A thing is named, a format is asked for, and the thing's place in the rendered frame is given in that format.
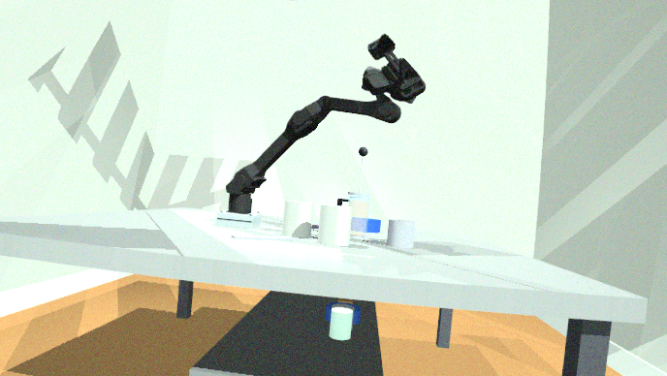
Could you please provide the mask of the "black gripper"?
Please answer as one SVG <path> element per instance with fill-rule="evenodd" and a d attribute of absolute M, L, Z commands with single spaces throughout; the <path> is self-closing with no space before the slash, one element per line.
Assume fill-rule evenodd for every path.
<path fill-rule="evenodd" d="M 389 81 L 396 81 L 397 92 L 403 101 L 410 101 L 426 90 L 426 83 L 405 58 L 397 59 L 395 42 L 386 34 L 368 44 L 368 52 L 375 61 L 387 60 L 383 73 Z M 390 56 L 391 55 L 391 56 Z"/>

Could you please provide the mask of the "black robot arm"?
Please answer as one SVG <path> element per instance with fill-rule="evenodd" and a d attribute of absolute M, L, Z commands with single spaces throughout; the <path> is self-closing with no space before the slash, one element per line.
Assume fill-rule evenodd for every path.
<path fill-rule="evenodd" d="M 395 101 L 410 105 L 416 97 L 410 101 L 403 101 L 399 94 L 394 92 L 396 81 L 389 81 L 383 73 L 385 67 L 385 65 L 380 67 L 380 70 L 369 65 L 363 74 L 362 90 L 376 96 L 376 101 L 322 96 L 301 110 L 296 110 L 287 121 L 281 135 L 253 163 L 239 170 L 226 185 L 226 191 L 230 193 L 229 209 L 226 212 L 251 213 L 251 194 L 254 194 L 255 189 L 260 188 L 266 181 L 264 178 L 266 171 L 295 141 L 313 132 L 332 110 L 368 115 L 388 123 L 399 121 L 402 115 L 401 108 L 385 93 L 389 93 Z"/>

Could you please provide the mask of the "pale green cylinder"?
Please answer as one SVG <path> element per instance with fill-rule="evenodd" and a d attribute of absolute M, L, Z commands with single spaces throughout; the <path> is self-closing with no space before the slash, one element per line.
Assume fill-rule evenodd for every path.
<path fill-rule="evenodd" d="M 330 335 L 336 340 L 351 338 L 353 311 L 347 308 L 333 308 L 331 314 Z"/>

